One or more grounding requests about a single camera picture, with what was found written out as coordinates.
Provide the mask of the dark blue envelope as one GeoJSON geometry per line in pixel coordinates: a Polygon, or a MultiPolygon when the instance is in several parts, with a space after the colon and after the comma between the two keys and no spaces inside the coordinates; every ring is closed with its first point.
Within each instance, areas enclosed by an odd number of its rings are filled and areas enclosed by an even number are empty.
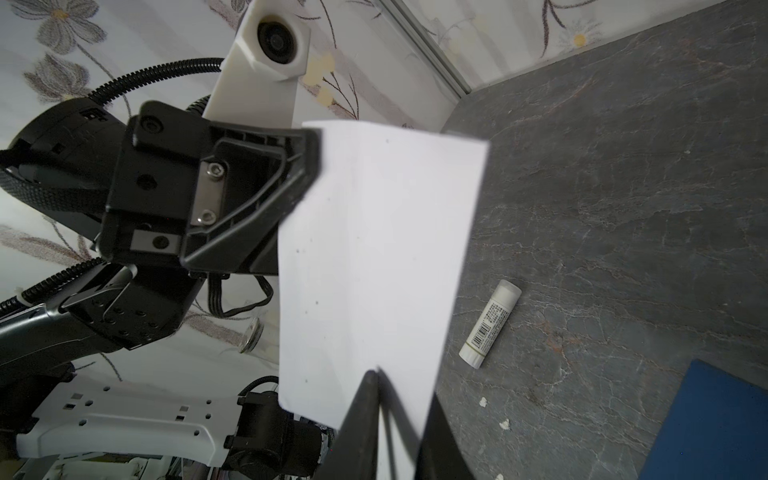
{"type": "Polygon", "coordinates": [[[767,391],[691,362],[641,479],[765,479],[767,391]]]}

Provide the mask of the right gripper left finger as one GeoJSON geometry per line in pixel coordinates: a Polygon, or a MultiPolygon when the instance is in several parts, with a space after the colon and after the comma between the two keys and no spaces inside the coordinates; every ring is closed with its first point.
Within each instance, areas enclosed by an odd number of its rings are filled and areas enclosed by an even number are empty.
{"type": "Polygon", "coordinates": [[[314,479],[377,478],[380,414],[379,375],[367,371],[350,404],[335,442],[314,479]]]}

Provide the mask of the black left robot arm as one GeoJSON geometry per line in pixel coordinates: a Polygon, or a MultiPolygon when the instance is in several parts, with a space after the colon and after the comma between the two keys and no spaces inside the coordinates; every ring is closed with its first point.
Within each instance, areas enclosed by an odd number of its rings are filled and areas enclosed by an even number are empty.
{"type": "Polygon", "coordinates": [[[312,129],[227,124],[161,102],[128,122],[97,95],[56,105],[1,153],[4,191],[38,210],[98,224],[98,256],[1,305],[1,429],[41,424],[35,400],[72,362],[133,350],[175,333],[200,292],[226,308],[223,283],[251,275],[266,300],[277,230],[320,171],[312,129]]]}

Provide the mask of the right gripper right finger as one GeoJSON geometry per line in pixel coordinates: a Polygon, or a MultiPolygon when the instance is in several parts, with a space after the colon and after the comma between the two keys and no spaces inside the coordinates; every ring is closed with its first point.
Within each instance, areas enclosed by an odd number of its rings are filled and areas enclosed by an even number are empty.
{"type": "Polygon", "coordinates": [[[473,480],[444,409],[433,395],[416,464],[415,479],[473,480]]]}

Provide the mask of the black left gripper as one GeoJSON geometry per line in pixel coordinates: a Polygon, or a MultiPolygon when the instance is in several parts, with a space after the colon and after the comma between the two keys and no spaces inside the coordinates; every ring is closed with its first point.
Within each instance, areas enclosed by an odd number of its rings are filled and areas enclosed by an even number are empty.
{"type": "Polygon", "coordinates": [[[316,129],[213,122],[159,101],[123,122],[87,97],[34,118],[1,151],[1,187],[66,225],[98,227],[115,263],[194,272],[276,275],[278,226],[321,169],[316,129]],[[223,213],[192,223],[203,159],[225,167],[223,213]]]}

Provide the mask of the white letter paper blue border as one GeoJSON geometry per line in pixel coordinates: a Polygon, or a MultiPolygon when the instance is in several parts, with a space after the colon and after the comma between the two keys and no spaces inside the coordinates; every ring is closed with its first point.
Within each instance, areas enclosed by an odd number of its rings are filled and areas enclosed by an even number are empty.
{"type": "Polygon", "coordinates": [[[378,474],[410,479],[427,423],[490,145],[326,120],[317,179],[278,233],[279,401],[331,428],[364,374],[394,403],[378,474]]]}

